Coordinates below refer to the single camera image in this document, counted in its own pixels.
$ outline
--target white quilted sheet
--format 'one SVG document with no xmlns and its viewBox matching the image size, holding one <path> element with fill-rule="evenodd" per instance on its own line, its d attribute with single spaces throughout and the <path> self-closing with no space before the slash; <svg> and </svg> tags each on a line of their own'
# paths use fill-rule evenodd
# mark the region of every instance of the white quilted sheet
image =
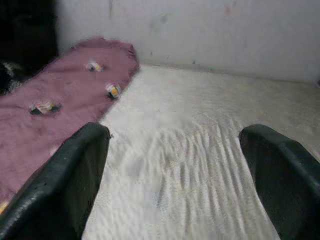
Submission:
<svg viewBox="0 0 320 240">
<path fill-rule="evenodd" d="M 143 65 L 100 121 L 113 138 L 84 240 L 279 239 L 238 135 L 265 124 L 320 160 L 320 89 Z"/>
</svg>

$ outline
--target mauve cloth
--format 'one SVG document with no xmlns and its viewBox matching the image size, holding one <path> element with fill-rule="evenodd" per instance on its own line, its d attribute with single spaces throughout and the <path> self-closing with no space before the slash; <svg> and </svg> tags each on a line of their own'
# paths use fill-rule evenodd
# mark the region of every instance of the mauve cloth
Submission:
<svg viewBox="0 0 320 240">
<path fill-rule="evenodd" d="M 89 72 L 90 60 L 104 66 Z M 131 44 L 97 37 L 77 44 L 13 93 L 0 97 L 0 204 L 8 202 L 55 150 L 115 102 L 106 85 L 125 89 L 138 70 Z M 62 104 L 59 112 L 30 114 L 35 103 Z"/>
</svg>

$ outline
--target black object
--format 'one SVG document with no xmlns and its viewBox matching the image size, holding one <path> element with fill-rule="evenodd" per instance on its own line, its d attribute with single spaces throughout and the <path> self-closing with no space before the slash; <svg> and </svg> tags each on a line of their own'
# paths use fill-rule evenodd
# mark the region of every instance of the black object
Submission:
<svg viewBox="0 0 320 240">
<path fill-rule="evenodd" d="M 109 140 L 109 130 L 92 122 L 67 139 L 0 215 L 0 240 L 81 239 Z"/>
<path fill-rule="evenodd" d="M 297 141 L 256 124 L 240 133 L 257 194 L 279 236 L 320 239 L 320 164 Z"/>
<path fill-rule="evenodd" d="M 53 0 L 0 0 L 0 60 L 33 75 L 58 56 Z"/>
<path fill-rule="evenodd" d="M 0 96 L 9 90 L 11 79 L 6 67 L 0 63 Z"/>
</svg>

